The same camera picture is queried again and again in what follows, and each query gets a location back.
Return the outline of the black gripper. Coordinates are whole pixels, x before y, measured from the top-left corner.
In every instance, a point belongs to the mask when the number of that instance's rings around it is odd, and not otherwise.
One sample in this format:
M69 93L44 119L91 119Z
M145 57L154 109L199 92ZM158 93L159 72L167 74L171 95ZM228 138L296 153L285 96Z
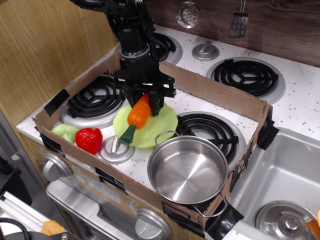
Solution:
M159 115L164 106L164 97L176 95L175 79L160 71L160 63L151 56L140 59L124 58L120 69L114 70L116 86L123 89L131 107L143 94L148 94L148 103L153 117Z

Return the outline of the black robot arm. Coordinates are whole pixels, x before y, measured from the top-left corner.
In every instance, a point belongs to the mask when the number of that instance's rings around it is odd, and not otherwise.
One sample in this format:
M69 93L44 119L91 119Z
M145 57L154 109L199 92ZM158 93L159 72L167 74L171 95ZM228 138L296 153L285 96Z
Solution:
M124 91L131 107L143 94L154 117L166 97L176 94L174 78L160 71L168 49L154 37L154 21L143 0L74 0L81 9L103 13L120 43L120 69L112 72L115 85Z

